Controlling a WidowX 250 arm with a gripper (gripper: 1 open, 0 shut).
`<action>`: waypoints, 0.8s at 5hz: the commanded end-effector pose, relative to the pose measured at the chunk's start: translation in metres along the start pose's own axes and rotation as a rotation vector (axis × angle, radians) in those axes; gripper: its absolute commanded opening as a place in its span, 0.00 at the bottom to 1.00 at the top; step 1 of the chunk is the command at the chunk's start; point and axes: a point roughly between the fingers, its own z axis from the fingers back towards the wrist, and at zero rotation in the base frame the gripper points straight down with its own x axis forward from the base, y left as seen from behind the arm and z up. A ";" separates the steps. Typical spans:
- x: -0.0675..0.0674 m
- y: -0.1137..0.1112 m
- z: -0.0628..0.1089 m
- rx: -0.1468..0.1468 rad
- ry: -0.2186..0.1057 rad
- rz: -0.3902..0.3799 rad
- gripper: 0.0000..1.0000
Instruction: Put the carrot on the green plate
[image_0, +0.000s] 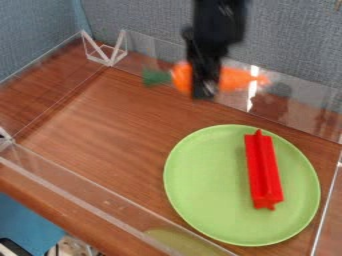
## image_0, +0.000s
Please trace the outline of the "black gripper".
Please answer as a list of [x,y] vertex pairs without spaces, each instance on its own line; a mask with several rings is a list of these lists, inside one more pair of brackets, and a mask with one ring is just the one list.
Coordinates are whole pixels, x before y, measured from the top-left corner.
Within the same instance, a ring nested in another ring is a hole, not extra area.
[[[229,47],[243,41],[247,0],[193,0],[193,23],[183,27],[187,55],[202,63],[221,62]],[[211,99],[218,92],[221,65],[194,66],[194,99]]]

